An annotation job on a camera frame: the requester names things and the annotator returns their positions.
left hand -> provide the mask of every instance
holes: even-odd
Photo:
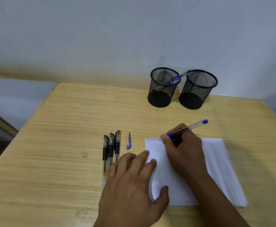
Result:
[[[150,227],[169,203],[168,187],[152,202],[148,185],[157,162],[145,164],[149,151],[124,154],[110,166],[94,227]]]

black mesh pen holder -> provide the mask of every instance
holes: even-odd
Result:
[[[191,70],[179,96],[179,102],[188,109],[199,109],[211,90],[218,84],[217,78],[203,70]]]
[[[151,71],[151,85],[147,96],[148,102],[155,107],[168,106],[180,81],[173,86],[167,86],[166,82],[177,76],[179,76],[179,73],[170,68],[161,67]]]

white wall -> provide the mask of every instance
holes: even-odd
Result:
[[[0,73],[147,88],[159,66],[212,72],[212,94],[269,97],[276,0],[0,0]]]
[[[0,78],[0,116],[20,130],[55,85],[53,82]]]

stack of paper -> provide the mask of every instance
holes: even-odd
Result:
[[[231,166],[222,139],[202,139],[202,146],[208,173],[235,206],[247,206],[241,185]],[[158,139],[145,139],[145,149],[151,159],[157,160],[157,167],[149,184],[149,196],[155,200],[163,186],[169,187],[169,205],[194,206],[198,202],[186,182],[172,169],[165,147]]]

wooden desk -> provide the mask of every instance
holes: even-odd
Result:
[[[101,194],[103,135],[132,134],[131,151],[181,122],[223,138],[249,206],[251,226],[276,226],[276,114],[253,99],[209,96],[199,110],[166,108],[147,90],[61,83],[0,157],[0,227],[92,226]],[[201,226],[197,207],[168,207],[155,226]]]

